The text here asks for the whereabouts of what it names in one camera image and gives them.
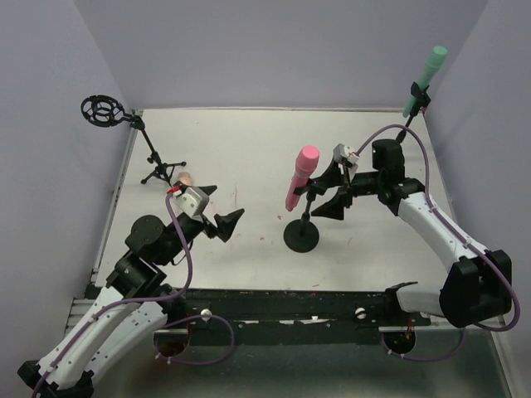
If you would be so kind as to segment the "pink toy microphone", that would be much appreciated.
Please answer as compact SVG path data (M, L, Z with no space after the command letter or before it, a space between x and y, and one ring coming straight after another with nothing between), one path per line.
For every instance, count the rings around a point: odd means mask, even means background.
M285 198L285 209L293 211L298 205L300 194L295 189L304 187L319 164L319 150L313 145L302 147L295 159L295 171Z

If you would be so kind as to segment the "beige toy microphone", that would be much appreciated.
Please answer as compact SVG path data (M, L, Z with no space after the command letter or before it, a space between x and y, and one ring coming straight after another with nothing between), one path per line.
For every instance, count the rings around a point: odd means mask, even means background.
M180 172L178 174L178 182L186 186L191 186L193 184L192 177L188 172Z

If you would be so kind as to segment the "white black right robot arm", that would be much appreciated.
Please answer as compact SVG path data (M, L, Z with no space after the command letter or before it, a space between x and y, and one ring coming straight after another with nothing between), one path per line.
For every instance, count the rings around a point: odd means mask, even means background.
M313 216L343 220L355 197L374 195L428 244L447 271L443 285L406 282L391 287L403 312L442 317L456 328L508 313L512 308L507 289L512 270L509 256L472 239L440 209L424 184L407 177L400 143L374 141L372 162L372 171L358 172L358 155L338 144L332 162L319 177L338 190L313 210Z

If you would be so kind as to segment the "black robot base mounting bar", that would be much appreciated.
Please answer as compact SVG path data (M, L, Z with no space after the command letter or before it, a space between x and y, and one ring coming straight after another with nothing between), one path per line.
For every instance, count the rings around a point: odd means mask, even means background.
M428 326L419 313L403 312L385 292L189 289L185 317L154 333L162 341L192 346L313 345L377 342L381 329L402 335Z

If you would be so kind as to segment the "mint green toy microphone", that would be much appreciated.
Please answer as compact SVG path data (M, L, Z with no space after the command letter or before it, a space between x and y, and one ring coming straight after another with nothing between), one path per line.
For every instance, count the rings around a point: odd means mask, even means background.
M425 91L435 74L443 66L448 51L444 46L434 46L431 50L431 53L428 55L424 62L424 66L420 76L414 81L410 89L410 95L407 99L406 105L403 109L402 116L404 118L408 117L413 110L413 105L417 101L417 97L421 92Z

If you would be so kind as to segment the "black round-base clamp stand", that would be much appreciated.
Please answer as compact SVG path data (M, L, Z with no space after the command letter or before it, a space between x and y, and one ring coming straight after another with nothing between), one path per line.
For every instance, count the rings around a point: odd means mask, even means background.
M291 191L296 197L306 195L306 205L302 216L290 222L284 229L285 244L294 252L307 253L319 243L319 230L310 221L310 210L317 196L323 196L327 187L317 178L309 178L304 186L294 187Z

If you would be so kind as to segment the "black round-base clip mic stand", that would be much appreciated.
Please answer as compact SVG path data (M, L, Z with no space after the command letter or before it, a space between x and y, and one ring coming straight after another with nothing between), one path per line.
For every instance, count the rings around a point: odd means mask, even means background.
M427 93L429 85L425 88L421 88L417 82L413 82L410 88L410 94L413 98L413 102L410 110L406 113L407 121L405 123L406 127L410 127L412 121L419 113L425 113L427 107L431 102L431 97Z

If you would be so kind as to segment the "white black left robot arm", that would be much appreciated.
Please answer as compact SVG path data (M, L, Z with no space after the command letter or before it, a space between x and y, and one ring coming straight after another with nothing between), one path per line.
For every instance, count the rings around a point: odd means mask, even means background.
M63 340L43 358L24 362L17 371L34 397L90 397L95 385L127 351L149 334L185 317L184 295L193 268L180 289L165 284L162 266L176 256L191 257L200 234L226 242L244 214L237 209L212 221L203 212L216 187L177 184L165 198L171 223L141 216L125 240L118 260L91 307Z

